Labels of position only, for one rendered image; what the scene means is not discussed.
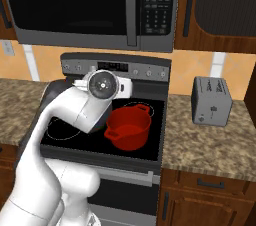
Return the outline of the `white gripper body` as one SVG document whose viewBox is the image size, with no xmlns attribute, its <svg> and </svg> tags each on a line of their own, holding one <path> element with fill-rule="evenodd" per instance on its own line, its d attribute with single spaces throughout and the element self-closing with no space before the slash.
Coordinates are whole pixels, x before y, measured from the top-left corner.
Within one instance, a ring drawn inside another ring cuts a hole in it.
<svg viewBox="0 0 256 226">
<path fill-rule="evenodd" d="M 82 91 L 88 90 L 88 81 L 86 79 L 81 79 L 81 80 L 76 79 L 73 82 L 73 85 Z"/>
</svg>

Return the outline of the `black and grey stove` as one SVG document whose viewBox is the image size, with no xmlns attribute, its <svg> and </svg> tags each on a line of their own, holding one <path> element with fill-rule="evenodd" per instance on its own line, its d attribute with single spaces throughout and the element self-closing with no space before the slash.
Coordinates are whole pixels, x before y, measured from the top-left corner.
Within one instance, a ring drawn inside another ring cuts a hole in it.
<svg viewBox="0 0 256 226">
<path fill-rule="evenodd" d="M 152 171 L 160 176 L 166 109 L 168 98 L 171 61 L 155 57 L 100 54 L 100 53 L 64 53 L 60 57 L 62 72 L 70 82 L 86 75 L 92 67 L 109 70 L 118 77 L 132 80 L 133 92 L 129 99 L 115 99 L 112 107 L 143 104 L 150 107 L 152 124 L 146 144 L 136 151 L 122 151 L 104 137 L 104 131 L 85 134 L 58 118 L 53 118 L 40 144 L 45 159 L 57 159 L 76 162 L 81 165 L 113 168 L 118 170 L 147 173 Z M 63 66 L 70 65 L 70 71 Z M 75 72 L 80 65 L 81 71 Z M 166 78 L 160 78 L 160 72 L 166 72 Z"/>
</svg>

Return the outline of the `black microwave door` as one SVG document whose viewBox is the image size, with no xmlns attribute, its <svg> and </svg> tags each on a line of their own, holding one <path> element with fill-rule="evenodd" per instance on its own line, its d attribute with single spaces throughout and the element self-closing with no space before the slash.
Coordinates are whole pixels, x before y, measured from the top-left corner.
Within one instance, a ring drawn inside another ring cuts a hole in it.
<svg viewBox="0 0 256 226">
<path fill-rule="evenodd" d="M 127 45 L 126 0 L 7 0 L 18 41 L 109 49 Z"/>
</svg>

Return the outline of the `black and grey microwave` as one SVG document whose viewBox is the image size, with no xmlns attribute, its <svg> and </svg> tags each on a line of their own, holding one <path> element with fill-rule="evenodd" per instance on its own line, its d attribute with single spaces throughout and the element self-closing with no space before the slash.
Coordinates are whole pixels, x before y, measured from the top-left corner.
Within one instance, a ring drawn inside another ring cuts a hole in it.
<svg viewBox="0 0 256 226">
<path fill-rule="evenodd" d="M 138 51 L 173 50 L 177 0 L 136 0 Z"/>
</svg>

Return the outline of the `brown wooden cupboard door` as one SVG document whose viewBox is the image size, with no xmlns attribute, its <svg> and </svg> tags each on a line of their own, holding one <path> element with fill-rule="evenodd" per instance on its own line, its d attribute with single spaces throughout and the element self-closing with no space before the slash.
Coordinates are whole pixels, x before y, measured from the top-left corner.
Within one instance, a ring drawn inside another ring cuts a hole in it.
<svg viewBox="0 0 256 226">
<path fill-rule="evenodd" d="M 0 209 L 8 199 L 14 185 L 14 171 L 0 167 Z"/>
<path fill-rule="evenodd" d="M 166 220 L 162 220 L 164 193 L 169 192 Z M 162 187 L 157 226 L 244 226 L 253 201 L 179 188 Z"/>
<path fill-rule="evenodd" d="M 6 13 L 7 13 L 8 20 L 11 21 L 11 23 L 12 23 L 11 14 L 10 14 L 10 11 L 8 8 L 7 0 L 3 0 L 3 3 L 4 3 Z M 6 29 L 1 15 L 0 15 L 0 39 L 4 39 L 4 40 L 16 40 L 17 39 L 16 32 L 13 27 L 13 23 L 12 23 L 12 28 Z"/>
</svg>

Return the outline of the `brown wooden drawer front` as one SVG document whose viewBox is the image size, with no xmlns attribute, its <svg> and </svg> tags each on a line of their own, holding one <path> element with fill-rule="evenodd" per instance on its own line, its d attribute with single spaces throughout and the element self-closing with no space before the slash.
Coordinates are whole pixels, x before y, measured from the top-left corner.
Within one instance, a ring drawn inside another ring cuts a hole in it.
<svg viewBox="0 0 256 226">
<path fill-rule="evenodd" d="M 198 186 L 198 178 L 202 178 L 205 182 L 224 182 L 225 188 L 217 189 Z M 256 182 L 163 168 L 161 172 L 161 183 L 165 187 L 178 187 L 212 192 L 256 201 Z"/>
<path fill-rule="evenodd" d="M 0 144 L 0 167 L 12 168 L 16 161 L 18 147 Z"/>
</svg>

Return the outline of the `black oven door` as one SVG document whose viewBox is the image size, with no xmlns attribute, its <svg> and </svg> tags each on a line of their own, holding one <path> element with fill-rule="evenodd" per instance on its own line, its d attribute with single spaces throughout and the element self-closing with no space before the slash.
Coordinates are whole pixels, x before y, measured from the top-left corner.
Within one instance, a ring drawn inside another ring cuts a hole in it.
<svg viewBox="0 0 256 226">
<path fill-rule="evenodd" d="M 102 226 L 156 226 L 160 176 L 151 187 L 105 180 L 88 199 Z"/>
</svg>

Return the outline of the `grey toaster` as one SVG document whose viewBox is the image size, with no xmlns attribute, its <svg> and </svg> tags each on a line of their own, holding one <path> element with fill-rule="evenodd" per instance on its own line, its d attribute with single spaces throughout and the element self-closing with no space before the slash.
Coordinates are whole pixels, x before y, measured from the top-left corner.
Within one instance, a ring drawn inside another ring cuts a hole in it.
<svg viewBox="0 0 256 226">
<path fill-rule="evenodd" d="M 225 127 L 232 98 L 224 78 L 195 77 L 191 94 L 192 122 Z"/>
</svg>

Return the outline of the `brown cupboard door, dark panel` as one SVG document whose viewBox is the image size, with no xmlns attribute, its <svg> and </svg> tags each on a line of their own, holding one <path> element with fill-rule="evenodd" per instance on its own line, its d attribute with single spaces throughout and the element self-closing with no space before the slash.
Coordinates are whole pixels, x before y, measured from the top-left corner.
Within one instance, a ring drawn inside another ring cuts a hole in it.
<svg viewBox="0 0 256 226">
<path fill-rule="evenodd" d="M 256 0 L 193 0 L 183 37 L 186 3 L 178 0 L 176 49 L 256 54 Z"/>
</svg>

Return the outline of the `dark brown tall cupboard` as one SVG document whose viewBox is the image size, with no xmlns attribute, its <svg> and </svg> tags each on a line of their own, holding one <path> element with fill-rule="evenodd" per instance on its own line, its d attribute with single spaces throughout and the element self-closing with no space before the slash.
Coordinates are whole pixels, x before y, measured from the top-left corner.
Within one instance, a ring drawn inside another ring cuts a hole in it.
<svg viewBox="0 0 256 226">
<path fill-rule="evenodd" d="M 244 102 L 249 111 L 256 110 L 256 63 L 249 80 Z"/>
</svg>

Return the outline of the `white wall socket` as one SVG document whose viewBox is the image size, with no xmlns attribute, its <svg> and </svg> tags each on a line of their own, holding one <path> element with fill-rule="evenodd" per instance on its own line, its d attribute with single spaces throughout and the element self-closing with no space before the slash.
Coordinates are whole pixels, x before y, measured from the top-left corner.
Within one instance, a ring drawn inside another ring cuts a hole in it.
<svg viewBox="0 0 256 226">
<path fill-rule="evenodd" d="M 15 55 L 13 47 L 12 47 L 12 43 L 9 40 L 3 40 L 2 41 L 2 48 L 3 48 L 3 51 L 4 51 L 5 55 L 8 55 L 8 56 L 14 56 Z"/>
</svg>

